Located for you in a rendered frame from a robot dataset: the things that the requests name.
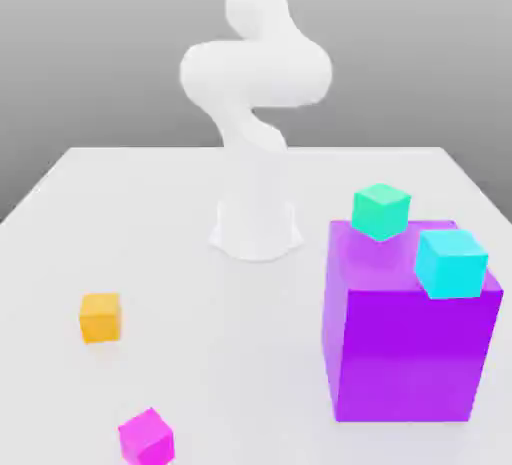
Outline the small green cube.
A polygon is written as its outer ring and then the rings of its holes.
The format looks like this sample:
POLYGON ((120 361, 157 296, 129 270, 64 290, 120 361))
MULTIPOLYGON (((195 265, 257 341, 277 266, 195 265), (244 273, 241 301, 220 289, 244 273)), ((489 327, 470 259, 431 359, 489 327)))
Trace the small green cube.
POLYGON ((406 230, 410 202, 410 194, 374 184, 354 194, 351 225, 375 241, 386 241, 406 230))

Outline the small orange cube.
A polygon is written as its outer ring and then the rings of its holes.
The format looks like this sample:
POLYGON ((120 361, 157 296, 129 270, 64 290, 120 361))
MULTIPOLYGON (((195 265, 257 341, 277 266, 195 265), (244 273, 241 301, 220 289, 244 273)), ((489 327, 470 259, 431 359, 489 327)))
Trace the small orange cube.
POLYGON ((81 302, 79 323, 85 343, 118 341, 121 336, 121 305, 117 293, 86 294, 81 302))

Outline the small cyan cube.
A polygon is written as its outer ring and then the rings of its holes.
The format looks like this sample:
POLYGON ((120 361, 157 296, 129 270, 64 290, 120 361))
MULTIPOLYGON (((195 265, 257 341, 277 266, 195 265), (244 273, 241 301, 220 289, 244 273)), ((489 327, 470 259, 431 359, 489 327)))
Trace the small cyan cube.
POLYGON ((423 230, 414 272, 430 299, 465 299, 481 295, 488 253, 464 229, 423 230))

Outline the small magenta cube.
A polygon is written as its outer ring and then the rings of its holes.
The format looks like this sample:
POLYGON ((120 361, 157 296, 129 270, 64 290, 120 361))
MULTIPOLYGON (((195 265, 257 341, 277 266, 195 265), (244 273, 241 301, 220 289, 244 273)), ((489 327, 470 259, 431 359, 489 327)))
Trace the small magenta cube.
POLYGON ((129 465, 169 465, 175 459, 173 431, 154 408, 120 425, 118 432, 129 465))

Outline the large purple box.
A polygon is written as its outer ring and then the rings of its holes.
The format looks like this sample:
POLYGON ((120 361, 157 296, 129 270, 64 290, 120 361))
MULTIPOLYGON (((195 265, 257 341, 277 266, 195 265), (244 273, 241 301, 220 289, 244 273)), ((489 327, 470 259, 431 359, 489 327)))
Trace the large purple box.
POLYGON ((465 422, 470 418, 503 289, 492 274, 478 298, 428 297, 414 264, 411 221, 376 242, 346 220, 329 224, 322 349, 338 422, 465 422))

